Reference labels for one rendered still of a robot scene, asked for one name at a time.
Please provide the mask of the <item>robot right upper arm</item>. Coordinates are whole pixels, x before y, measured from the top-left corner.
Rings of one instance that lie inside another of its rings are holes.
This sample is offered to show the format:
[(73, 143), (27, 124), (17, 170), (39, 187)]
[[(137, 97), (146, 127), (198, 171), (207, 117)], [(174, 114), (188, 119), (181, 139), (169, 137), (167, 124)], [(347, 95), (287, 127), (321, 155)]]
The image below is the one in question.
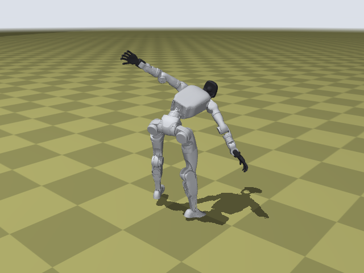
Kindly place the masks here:
[(218, 109), (217, 104), (210, 99), (206, 108), (207, 108), (206, 109), (207, 112), (212, 114), (213, 119), (218, 124), (218, 127), (217, 127), (218, 132), (220, 134), (224, 134), (224, 133), (228, 132), (228, 128), (227, 128), (226, 124), (224, 123), (224, 119), (221, 115), (221, 112)]

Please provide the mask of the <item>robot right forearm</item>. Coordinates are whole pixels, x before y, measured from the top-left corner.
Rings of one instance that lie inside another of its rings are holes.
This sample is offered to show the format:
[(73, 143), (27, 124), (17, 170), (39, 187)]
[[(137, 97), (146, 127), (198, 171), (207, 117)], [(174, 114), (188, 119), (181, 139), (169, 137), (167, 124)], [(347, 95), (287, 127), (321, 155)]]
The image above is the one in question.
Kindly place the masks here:
[[(226, 125), (226, 126), (227, 126), (227, 125)], [(228, 126), (227, 126), (227, 128), (228, 128)], [(229, 148), (229, 150), (230, 150), (230, 153), (231, 153), (233, 156), (235, 156), (235, 155), (233, 154), (233, 150), (237, 150), (237, 151), (238, 151), (238, 149), (236, 148), (235, 141), (234, 141), (234, 139), (233, 139), (233, 137), (232, 137), (232, 134), (231, 134), (231, 132), (230, 132), (229, 128), (228, 128), (228, 132), (227, 132), (226, 134), (224, 134), (223, 138), (224, 138), (224, 140), (225, 140), (225, 142), (226, 142), (226, 144), (227, 144), (227, 147), (228, 147), (228, 148)], [(239, 152), (239, 151), (238, 151), (238, 152)]]

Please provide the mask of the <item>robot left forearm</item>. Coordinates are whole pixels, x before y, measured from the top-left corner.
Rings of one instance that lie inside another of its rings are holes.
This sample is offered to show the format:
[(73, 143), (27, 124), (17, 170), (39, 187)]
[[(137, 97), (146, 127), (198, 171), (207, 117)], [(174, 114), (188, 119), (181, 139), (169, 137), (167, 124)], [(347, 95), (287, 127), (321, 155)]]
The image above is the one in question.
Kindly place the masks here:
[(150, 66), (150, 64), (148, 64), (148, 63), (145, 64), (143, 62), (140, 62), (138, 67), (143, 69), (145, 72), (153, 75), (154, 77), (157, 77), (160, 74), (160, 72), (163, 72), (161, 69)]

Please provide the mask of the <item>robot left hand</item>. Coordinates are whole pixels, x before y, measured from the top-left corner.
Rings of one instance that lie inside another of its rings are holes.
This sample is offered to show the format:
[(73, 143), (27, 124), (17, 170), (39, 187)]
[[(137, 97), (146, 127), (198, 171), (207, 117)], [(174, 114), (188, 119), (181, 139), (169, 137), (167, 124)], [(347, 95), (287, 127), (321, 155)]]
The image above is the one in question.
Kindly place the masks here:
[[(130, 53), (130, 54), (128, 54), (127, 52)], [(124, 55), (122, 55), (122, 58), (121, 58), (121, 60), (127, 60), (126, 63), (122, 63), (123, 65), (125, 65), (125, 64), (135, 64), (135, 66), (138, 67), (140, 62), (143, 62), (143, 63), (146, 64), (145, 61), (143, 61), (142, 59), (138, 59), (137, 56), (135, 54), (133, 54), (132, 52), (130, 52), (129, 50), (127, 50), (127, 52), (124, 52)], [(128, 55), (128, 56), (126, 56), (126, 55)], [(126, 58), (124, 58), (124, 57), (126, 57)]]

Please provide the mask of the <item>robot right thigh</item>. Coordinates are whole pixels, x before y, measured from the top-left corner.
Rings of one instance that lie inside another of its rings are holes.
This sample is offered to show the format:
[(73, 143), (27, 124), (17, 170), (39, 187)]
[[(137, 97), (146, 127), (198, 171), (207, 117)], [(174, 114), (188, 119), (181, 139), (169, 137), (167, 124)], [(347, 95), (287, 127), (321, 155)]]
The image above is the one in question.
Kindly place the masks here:
[(189, 127), (178, 125), (175, 134), (176, 140), (181, 143), (181, 149), (186, 162), (186, 167), (180, 171), (180, 177), (185, 181), (185, 173), (187, 171), (193, 171), (194, 174), (196, 172), (198, 158), (196, 140), (192, 129)]

